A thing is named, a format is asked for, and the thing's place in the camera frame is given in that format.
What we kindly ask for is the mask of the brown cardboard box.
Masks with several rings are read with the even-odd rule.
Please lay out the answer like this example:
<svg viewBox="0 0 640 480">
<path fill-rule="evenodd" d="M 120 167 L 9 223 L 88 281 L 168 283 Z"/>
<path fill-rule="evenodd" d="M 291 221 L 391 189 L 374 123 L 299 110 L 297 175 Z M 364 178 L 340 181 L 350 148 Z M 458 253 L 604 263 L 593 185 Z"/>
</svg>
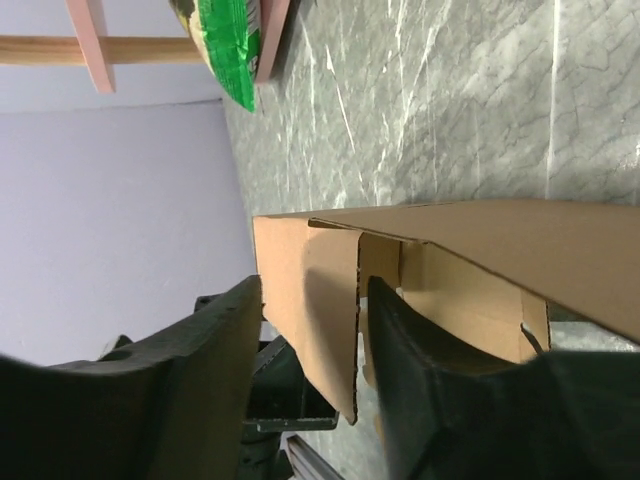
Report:
<svg viewBox="0 0 640 480">
<path fill-rule="evenodd" d="M 257 216 L 264 313 L 349 422 L 360 302 L 382 278 L 467 344 L 520 363 L 548 349 L 548 304 L 639 338 L 634 206 L 489 199 Z"/>
</svg>

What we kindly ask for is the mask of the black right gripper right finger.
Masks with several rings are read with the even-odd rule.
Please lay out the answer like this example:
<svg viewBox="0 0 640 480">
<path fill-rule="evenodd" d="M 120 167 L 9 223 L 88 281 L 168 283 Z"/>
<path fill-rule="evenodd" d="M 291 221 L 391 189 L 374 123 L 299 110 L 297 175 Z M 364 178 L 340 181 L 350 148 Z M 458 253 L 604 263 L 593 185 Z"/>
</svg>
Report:
<svg viewBox="0 0 640 480">
<path fill-rule="evenodd" d="M 520 454 L 500 401 L 505 361 L 368 281 L 369 343 L 393 479 L 513 479 Z"/>
</svg>

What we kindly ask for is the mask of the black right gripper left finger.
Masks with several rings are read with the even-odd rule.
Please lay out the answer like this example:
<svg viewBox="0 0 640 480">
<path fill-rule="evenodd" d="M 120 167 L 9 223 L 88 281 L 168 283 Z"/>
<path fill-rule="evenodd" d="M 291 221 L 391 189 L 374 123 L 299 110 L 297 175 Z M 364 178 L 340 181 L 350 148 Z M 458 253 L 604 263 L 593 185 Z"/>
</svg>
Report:
<svg viewBox="0 0 640 480">
<path fill-rule="evenodd" d="M 232 479 L 262 318 L 258 276 L 99 361 L 48 368 L 90 479 Z"/>
</svg>

